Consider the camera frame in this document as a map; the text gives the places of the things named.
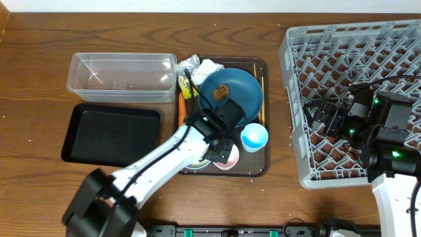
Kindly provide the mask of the pink cup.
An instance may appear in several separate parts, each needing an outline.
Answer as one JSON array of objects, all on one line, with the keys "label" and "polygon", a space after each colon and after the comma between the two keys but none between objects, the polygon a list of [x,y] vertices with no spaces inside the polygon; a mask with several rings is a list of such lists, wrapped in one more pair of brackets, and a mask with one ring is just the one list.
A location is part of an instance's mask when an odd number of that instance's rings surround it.
[{"label": "pink cup", "polygon": [[220,170],[228,171],[237,164],[238,160],[239,160],[239,150],[236,145],[233,145],[227,163],[224,164],[224,163],[214,162],[214,165],[218,167]]}]

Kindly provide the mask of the light blue cup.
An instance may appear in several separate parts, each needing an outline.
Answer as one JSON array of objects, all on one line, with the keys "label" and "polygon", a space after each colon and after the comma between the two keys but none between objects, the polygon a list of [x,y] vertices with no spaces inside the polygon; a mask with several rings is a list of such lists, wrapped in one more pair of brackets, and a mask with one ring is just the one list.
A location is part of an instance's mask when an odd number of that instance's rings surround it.
[{"label": "light blue cup", "polygon": [[268,131],[258,123],[248,124],[240,134],[241,143],[245,151],[255,153],[268,142]]}]

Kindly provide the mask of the brown food piece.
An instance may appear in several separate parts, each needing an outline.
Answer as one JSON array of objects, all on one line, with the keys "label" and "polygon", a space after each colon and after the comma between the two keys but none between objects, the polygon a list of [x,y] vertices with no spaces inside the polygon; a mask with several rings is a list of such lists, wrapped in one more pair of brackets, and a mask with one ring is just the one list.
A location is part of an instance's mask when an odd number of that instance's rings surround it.
[{"label": "brown food piece", "polygon": [[219,85],[219,87],[217,87],[213,93],[212,93],[212,98],[215,101],[220,101],[223,99],[226,99],[230,94],[230,88],[229,85],[227,84],[221,84]]}]

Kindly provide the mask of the dark blue plate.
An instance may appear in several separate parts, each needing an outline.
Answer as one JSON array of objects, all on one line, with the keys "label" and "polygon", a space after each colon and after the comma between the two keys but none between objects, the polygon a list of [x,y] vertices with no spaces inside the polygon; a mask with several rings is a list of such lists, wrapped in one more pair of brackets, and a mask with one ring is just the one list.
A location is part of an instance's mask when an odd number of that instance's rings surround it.
[{"label": "dark blue plate", "polygon": [[[229,85],[230,94],[226,99],[215,101],[212,93],[221,84]],[[245,112],[245,118],[237,126],[244,126],[255,119],[262,107],[262,89],[258,81],[250,73],[238,68],[223,68],[213,72],[201,84],[199,91],[214,109],[221,107],[228,99],[236,102]]]}]

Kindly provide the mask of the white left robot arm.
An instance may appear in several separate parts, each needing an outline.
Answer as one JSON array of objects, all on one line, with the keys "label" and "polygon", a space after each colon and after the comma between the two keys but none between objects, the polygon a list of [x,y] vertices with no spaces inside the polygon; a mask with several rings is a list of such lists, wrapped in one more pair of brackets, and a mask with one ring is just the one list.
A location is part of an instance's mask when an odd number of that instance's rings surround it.
[{"label": "white left robot arm", "polygon": [[176,173],[222,146],[244,117],[241,106],[228,99],[217,110],[188,115],[172,137],[139,161],[110,175],[94,170],[70,202],[63,224],[74,236],[146,236],[137,221],[145,202]]}]

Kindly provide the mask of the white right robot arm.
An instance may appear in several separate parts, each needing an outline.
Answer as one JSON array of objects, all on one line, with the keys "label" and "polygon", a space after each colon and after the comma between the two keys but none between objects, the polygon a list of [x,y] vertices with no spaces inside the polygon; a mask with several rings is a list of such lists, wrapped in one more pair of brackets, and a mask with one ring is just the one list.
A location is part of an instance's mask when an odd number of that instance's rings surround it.
[{"label": "white right robot arm", "polygon": [[393,92],[376,92],[373,82],[352,83],[350,107],[328,101],[305,103],[309,126],[361,152],[376,198],[382,236],[420,235],[420,151],[405,145],[413,102]]}]

